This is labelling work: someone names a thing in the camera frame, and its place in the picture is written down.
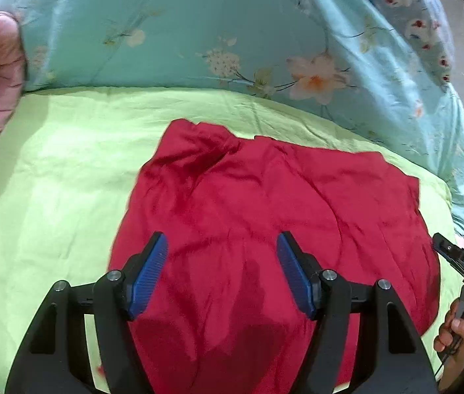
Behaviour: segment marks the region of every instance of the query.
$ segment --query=green sheet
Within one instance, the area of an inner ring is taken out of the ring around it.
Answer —
[[[330,121],[264,99],[222,90],[62,89],[25,96],[0,136],[0,391],[38,305],[59,279],[96,281],[125,212],[138,169],[171,120],[222,124],[235,135],[300,145],[378,151],[420,179],[429,233],[454,238],[450,193],[425,169]],[[432,340],[461,279],[442,268]]]

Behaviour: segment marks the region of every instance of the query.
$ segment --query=wrinkled red fabric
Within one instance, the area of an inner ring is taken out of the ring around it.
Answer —
[[[438,311],[440,267],[418,194],[418,179],[379,153],[173,121],[141,169],[110,262],[122,268],[153,231],[167,236],[150,304],[130,325],[155,392],[289,392],[314,323],[276,257],[284,230],[349,281],[390,280],[423,334]],[[351,316],[339,383],[350,379],[357,333]]]

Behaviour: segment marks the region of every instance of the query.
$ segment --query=teal floral fabric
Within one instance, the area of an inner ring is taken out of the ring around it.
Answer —
[[[28,91],[185,86],[274,99],[444,179],[464,235],[462,103],[370,0],[0,0],[0,10],[22,26]]]

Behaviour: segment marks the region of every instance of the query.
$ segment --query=blue gripper pad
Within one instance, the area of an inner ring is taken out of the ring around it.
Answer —
[[[167,255],[168,242],[166,236],[161,234],[132,286],[131,304],[128,308],[131,318],[136,318],[148,306]]]
[[[276,249],[294,302],[302,313],[312,318],[316,311],[313,304],[313,288],[283,234],[278,235]]]

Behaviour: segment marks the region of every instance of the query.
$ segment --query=red garment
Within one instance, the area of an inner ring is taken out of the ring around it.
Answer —
[[[163,231],[169,255],[131,324],[157,394],[287,394],[313,333],[276,257],[292,232],[349,281],[391,281],[424,333],[439,263],[418,211],[418,179],[379,153],[307,148],[176,120],[131,193],[110,268]],[[357,316],[338,382],[350,379]]]

